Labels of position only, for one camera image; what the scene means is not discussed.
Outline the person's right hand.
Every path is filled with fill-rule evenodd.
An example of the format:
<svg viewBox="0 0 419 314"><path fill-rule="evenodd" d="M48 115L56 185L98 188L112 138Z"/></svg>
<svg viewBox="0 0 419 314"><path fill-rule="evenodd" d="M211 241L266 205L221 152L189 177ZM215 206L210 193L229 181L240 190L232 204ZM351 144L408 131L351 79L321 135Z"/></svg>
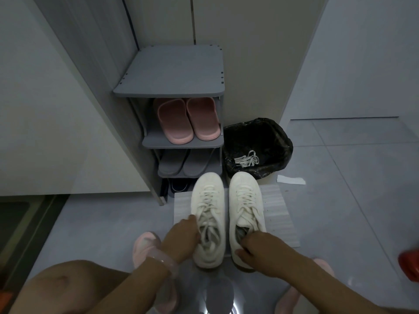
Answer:
<svg viewBox="0 0 419 314"><path fill-rule="evenodd" d="M254 233L261 233L260 259L258 263L245 264L271 278L286 279L293 262L297 260L298 253L278 237L266 232Z"/></svg>

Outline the person's left hand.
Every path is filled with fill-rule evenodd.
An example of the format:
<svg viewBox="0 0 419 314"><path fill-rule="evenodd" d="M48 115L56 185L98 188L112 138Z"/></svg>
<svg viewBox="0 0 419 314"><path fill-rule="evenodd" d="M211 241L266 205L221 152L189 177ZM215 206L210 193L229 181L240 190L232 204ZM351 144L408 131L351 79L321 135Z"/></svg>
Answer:
<svg viewBox="0 0 419 314"><path fill-rule="evenodd" d="M165 236L160 249L177 264L191 258L196 247L185 247L181 243L180 222L176 223Z"/></svg>

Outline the white sneaker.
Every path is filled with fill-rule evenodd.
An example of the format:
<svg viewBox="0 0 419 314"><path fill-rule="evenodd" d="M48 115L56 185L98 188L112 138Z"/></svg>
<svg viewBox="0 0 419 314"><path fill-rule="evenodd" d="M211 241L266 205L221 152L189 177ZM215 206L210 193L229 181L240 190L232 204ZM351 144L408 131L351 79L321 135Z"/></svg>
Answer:
<svg viewBox="0 0 419 314"><path fill-rule="evenodd" d="M229 183L229 243L236 268L251 273L255 270L235 253L242 249L241 240L255 231L266 232L261 190L255 178L246 172L233 175Z"/></svg>
<svg viewBox="0 0 419 314"><path fill-rule="evenodd" d="M193 260L201 269L214 269L223 262L226 251L226 204L221 177L203 174L191 195L191 214L196 217L199 242Z"/></svg>

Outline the person's left forearm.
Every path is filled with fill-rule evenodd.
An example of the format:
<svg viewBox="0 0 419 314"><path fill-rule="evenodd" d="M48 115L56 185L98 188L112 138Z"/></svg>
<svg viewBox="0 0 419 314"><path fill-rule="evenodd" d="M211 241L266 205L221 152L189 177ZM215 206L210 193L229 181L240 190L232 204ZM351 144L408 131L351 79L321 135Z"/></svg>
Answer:
<svg viewBox="0 0 419 314"><path fill-rule="evenodd" d="M86 314L145 314L171 275L161 262L146 258L119 286Z"/></svg>

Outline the person's right forearm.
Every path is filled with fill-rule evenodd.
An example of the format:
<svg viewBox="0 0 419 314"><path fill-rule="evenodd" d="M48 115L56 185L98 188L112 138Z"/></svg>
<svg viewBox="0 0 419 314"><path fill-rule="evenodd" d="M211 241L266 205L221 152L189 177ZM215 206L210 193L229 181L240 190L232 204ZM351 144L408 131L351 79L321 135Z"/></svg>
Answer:
<svg viewBox="0 0 419 314"><path fill-rule="evenodd" d="M419 310L374 304L337 280L321 259L297 257L284 280L291 288L277 302L275 314L293 314L303 297L318 314L419 314Z"/></svg>

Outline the dark shoe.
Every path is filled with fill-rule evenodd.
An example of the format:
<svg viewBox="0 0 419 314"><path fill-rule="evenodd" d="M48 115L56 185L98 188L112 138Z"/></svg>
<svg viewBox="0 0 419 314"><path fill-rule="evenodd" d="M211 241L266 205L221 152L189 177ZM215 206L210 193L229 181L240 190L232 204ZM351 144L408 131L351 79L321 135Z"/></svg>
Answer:
<svg viewBox="0 0 419 314"><path fill-rule="evenodd" d="M170 178L169 190L171 194L187 192L196 183L196 178Z"/></svg>

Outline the white foam sheet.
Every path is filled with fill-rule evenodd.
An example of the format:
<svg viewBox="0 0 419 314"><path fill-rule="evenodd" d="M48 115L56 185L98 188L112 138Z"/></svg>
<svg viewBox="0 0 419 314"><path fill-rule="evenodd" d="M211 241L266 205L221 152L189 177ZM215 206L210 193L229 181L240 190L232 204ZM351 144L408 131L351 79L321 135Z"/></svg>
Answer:
<svg viewBox="0 0 419 314"><path fill-rule="evenodd" d="M260 185L265 226L268 233L279 237L292 248L301 246L296 229L286 207L280 188L276 184ZM191 213L192 192L174 194L173 224Z"/></svg>

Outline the grey slipper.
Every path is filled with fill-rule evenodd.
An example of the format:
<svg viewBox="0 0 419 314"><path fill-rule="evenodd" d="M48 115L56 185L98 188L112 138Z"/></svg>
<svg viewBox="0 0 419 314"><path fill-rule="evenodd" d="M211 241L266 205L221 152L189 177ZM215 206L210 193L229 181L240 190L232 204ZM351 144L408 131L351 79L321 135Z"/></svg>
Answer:
<svg viewBox="0 0 419 314"><path fill-rule="evenodd" d="M187 156L182 172L187 178L197 178L206 170L214 148L194 148Z"/></svg>
<svg viewBox="0 0 419 314"><path fill-rule="evenodd" d="M158 175L168 178L179 174L188 154L188 149L165 149L159 163Z"/></svg>

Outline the white paper scrap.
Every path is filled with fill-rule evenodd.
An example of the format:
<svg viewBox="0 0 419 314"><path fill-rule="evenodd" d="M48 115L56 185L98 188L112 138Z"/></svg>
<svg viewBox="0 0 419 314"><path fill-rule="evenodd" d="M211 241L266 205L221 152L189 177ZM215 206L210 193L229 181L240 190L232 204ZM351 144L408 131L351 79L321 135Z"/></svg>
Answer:
<svg viewBox="0 0 419 314"><path fill-rule="evenodd" d="M282 184L306 185L306 181L301 177L287 177L280 174L277 176L276 182Z"/></svg>

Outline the white shoelaces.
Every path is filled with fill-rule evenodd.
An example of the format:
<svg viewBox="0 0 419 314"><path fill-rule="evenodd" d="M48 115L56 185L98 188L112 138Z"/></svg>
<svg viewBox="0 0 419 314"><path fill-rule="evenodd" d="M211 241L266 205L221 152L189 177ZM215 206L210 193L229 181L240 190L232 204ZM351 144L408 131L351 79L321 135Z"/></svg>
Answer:
<svg viewBox="0 0 419 314"><path fill-rule="evenodd" d="M234 163L241 168L253 167L259 164L259 157L254 150L250 150L247 155L234 158Z"/></svg>

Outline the trash bin with black bag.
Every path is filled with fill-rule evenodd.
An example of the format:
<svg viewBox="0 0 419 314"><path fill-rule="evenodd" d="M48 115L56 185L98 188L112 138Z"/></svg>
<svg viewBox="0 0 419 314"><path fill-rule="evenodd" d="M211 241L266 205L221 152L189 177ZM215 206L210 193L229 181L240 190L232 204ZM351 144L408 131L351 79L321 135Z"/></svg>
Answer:
<svg viewBox="0 0 419 314"><path fill-rule="evenodd" d="M293 144L282 127L274 120L256 118L223 128L223 168L229 178L238 172L246 172L255 179L263 179L283 170L291 160ZM259 164L241 168L234 158L254 150Z"/></svg>

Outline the person's left leg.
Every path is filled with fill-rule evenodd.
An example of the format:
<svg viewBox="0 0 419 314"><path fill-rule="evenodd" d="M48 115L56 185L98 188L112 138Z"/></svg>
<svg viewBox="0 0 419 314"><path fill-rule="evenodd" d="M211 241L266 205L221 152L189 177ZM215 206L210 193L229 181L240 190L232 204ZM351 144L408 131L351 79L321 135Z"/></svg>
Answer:
<svg viewBox="0 0 419 314"><path fill-rule="evenodd" d="M25 283L9 314L85 314L129 275L87 260L56 264Z"/></svg>

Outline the grey shoe rack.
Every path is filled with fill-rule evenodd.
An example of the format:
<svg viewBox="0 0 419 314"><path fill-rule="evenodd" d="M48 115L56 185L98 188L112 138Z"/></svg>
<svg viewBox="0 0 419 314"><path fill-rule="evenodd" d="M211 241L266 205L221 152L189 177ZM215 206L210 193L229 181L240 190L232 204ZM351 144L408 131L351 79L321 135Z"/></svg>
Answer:
<svg viewBox="0 0 419 314"><path fill-rule="evenodd" d="M217 161L211 159L206 171L218 174L223 172L224 76L223 49L218 45L147 46L137 52L113 89L113 94L127 98L133 105L143 134L140 146L152 151L157 162L154 169L158 168L161 160L159 150L214 149L219 152ZM194 132L193 139L188 143L171 143L155 112L154 99L207 97L214 100L220 135L210 141L203 141Z"/></svg>

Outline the red object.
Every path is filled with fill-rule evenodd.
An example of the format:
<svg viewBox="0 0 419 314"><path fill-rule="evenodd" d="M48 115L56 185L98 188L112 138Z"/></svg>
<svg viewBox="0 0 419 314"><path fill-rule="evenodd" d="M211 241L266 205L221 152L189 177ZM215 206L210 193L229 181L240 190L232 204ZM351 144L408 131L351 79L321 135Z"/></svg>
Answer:
<svg viewBox="0 0 419 314"><path fill-rule="evenodd" d="M398 263L411 282L419 283L419 249L402 252L398 256Z"/></svg>

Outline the tall grey wooden cabinet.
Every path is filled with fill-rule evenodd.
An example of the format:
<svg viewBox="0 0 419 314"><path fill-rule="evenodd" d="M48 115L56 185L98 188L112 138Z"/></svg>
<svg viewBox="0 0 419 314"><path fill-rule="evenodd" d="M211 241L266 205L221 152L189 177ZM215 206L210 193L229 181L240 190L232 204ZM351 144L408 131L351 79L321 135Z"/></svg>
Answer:
<svg viewBox="0 0 419 314"><path fill-rule="evenodd" d="M94 96L103 120L135 172L163 206L165 182L154 151L140 146L145 119L113 90L140 51L127 0L33 0Z"/></svg>

